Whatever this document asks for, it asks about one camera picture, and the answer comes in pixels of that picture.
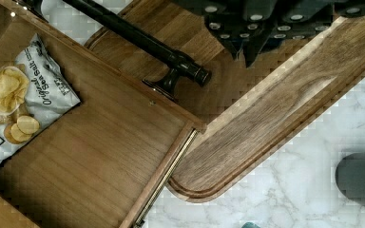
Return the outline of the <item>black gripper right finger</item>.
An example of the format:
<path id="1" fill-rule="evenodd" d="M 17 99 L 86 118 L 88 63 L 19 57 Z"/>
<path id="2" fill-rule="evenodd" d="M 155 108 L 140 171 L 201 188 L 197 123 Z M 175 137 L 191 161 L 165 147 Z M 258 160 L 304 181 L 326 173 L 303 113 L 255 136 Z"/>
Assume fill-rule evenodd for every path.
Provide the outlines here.
<path id="1" fill-rule="evenodd" d="M 365 0 L 278 0 L 274 38 L 304 39 L 328 29 L 335 16 L 365 16 Z"/>

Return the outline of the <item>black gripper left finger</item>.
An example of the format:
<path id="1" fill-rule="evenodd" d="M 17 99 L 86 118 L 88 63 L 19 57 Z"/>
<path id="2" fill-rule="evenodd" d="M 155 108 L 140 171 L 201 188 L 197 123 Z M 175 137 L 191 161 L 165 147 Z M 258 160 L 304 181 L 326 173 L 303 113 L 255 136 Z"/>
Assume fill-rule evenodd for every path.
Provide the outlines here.
<path id="1" fill-rule="evenodd" d="M 275 26 L 278 0 L 206 0 L 205 25 L 237 60 L 243 53 L 250 67 L 264 48 Z"/>

